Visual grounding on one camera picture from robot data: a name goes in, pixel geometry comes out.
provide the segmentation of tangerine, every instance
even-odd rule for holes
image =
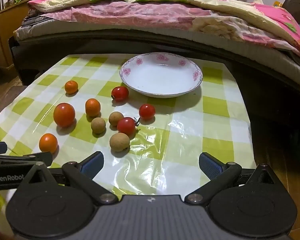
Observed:
[[[65,91],[68,94],[73,94],[78,91],[78,83],[76,81],[70,80],[65,84]]]
[[[55,123],[62,127],[70,126],[75,118],[75,110],[73,106],[68,103],[61,103],[56,106],[53,111],[53,120]]]
[[[58,147],[58,140],[51,133],[46,133],[42,135],[42,137],[39,140],[39,149],[42,152],[54,153],[57,147]]]
[[[86,114],[88,116],[97,116],[100,113],[101,105],[98,100],[90,98],[86,102]]]

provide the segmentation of black round joint cover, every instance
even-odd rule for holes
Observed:
[[[209,213],[218,225],[233,234],[268,238],[291,230],[297,208],[282,187],[253,183],[218,193],[210,202]]]
[[[60,238],[85,226],[93,210],[92,201],[80,190],[38,183],[16,191],[7,205],[6,216],[20,235]]]

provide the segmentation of tablecloth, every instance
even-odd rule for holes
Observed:
[[[95,151],[104,155],[104,167],[94,181],[115,193],[179,194],[184,198],[209,181],[200,170],[200,153],[208,152],[220,161],[234,161],[243,168],[255,168],[250,121],[238,85],[222,63],[190,59],[202,70],[203,81],[196,90],[176,98],[151,98],[129,90],[129,99],[117,104],[111,99],[114,87],[122,85],[119,70],[132,54],[69,55],[36,79],[0,113],[0,141],[7,154],[22,156],[40,152],[38,142],[44,133],[58,139],[51,167],[68,161],[80,162]],[[74,80],[79,91],[67,95],[64,85]],[[96,98],[106,132],[93,134],[85,102]],[[67,129],[57,127],[53,110],[59,103],[71,104],[76,123]],[[113,111],[138,118],[144,103],[155,106],[155,121],[141,122],[131,140],[130,151],[111,152],[108,117]],[[0,191],[0,221],[13,190]]]

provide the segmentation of wooden cabinet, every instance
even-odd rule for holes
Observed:
[[[0,11],[0,68],[8,68],[13,64],[8,40],[28,14],[29,1],[23,0]]]

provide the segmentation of bowl rim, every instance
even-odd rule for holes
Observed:
[[[179,58],[182,58],[182,59],[187,59],[187,60],[190,62],[190,64],[194,65],[194,67],[195,67],[197,70],[200,71],[201,75],[200,75],[199,81],[198,81],[198,83],[195,85],[194,88],[192,88],[192,89],[190,89],[190,90],[188,90],[188,91],[185,91],[185,92],[177,93],[177,94],[154,94],[154,93],[148,93],[148,92],[145,92],[145,91],[142,91],[142,90],[133,88],[132,86],[130,86],[130,85],[127,84],[127,82],[124,80],[124,77],[123,77],[123,75],[122,75],[122,69],[123,69],[128,63],[130,63],[130,62],[133,61],[135,58],[140,57],[140,56],[146,56],[146,55],[151,55],[151,54],[161,54],[161,53],[162,53],[162,54],[168,54],[168,55],[175,56],[175,57],[179,57]],[[128,59],[128,60],[121,66],[119,74],[120,74],[120,78],[121,78],[122,82],[123,82],[126,86],[128,86],[129,88],[131,88],[131,89],[133,89],[133,90],[135,90],[135,91],[137,91],[137,92],[139,92],[139,93],[141,93],[141,94],[154,95],[154,96],[173,96],[173,97],[174,97],[174,96],[181,96],[181,95],[187,94],[187,93],[189,93],[189,92],[191,92],[191,91],[197,89],[197,88],[201,85],[202,80],[203,80],[203,73],[202,73],[200,67],[199,67],[196,63],[194,63],[192,60],[189,60],[189,59],[186,58],[186,57],[182,57],[182,56],[180,56],[180,55],[177,55],[177,54],[174,54],[174,53],[169,53],[169,52],[150,52],[150,53],[144,53],[144,54],[136,55],[136,56],[134,56],[133,58]]]

